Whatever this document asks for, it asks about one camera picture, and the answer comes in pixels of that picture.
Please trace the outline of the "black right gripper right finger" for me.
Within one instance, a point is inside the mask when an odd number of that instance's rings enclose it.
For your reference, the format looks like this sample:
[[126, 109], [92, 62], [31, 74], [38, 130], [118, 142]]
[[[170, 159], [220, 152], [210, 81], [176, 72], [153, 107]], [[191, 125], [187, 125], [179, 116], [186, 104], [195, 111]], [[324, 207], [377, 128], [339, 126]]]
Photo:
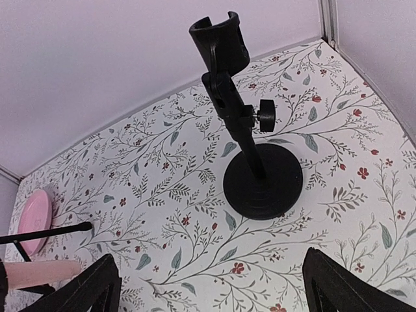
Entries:
[[307, 250], [302, 274], [310, 311], [415, 311], [357, 278], [318, 249]]

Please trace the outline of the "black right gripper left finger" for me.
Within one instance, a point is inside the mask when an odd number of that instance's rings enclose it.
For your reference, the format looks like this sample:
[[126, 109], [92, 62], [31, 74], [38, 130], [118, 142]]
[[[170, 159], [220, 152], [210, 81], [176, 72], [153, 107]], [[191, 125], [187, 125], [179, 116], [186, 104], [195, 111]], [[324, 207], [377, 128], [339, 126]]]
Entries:
[[24, 311], [117, 311], [122, 278], [111, 254], [105, 254], [63, 288], [41, 297]]

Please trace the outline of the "pink beige microphone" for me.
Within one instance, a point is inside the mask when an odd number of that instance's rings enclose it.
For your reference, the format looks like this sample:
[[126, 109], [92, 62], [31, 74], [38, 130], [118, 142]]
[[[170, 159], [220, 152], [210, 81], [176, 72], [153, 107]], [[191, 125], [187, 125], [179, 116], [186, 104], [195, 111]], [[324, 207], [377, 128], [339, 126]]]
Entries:
[[70, 280], [81, 272], [81, 264], [73, 260], [5, 263], [4, 266], [11, 289]]

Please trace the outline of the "black round-base mic stand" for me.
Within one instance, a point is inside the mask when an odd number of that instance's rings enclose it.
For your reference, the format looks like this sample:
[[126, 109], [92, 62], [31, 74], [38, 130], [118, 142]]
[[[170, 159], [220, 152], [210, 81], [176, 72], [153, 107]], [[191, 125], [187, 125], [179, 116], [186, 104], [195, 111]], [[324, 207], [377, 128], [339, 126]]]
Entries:
[[262, 132], [273, 132], [275, 104], [271, 99], [262, 99], [255, 110], [243, 102], [232, 78], [249, 65], [250, 55], [239, 15], [232, 11], [227, 15], [227, 20], [217, 24], [204, 17], [190, 26], [189, 34], [207, 67], [201, 81], [218, 117], [241, 149], [224, 174], [226, 200], [243, 217], [270, 220], [289, 211], [298, 201], [303, 186], [302, 168], [287, 148], [254, 141], [255, 125]]

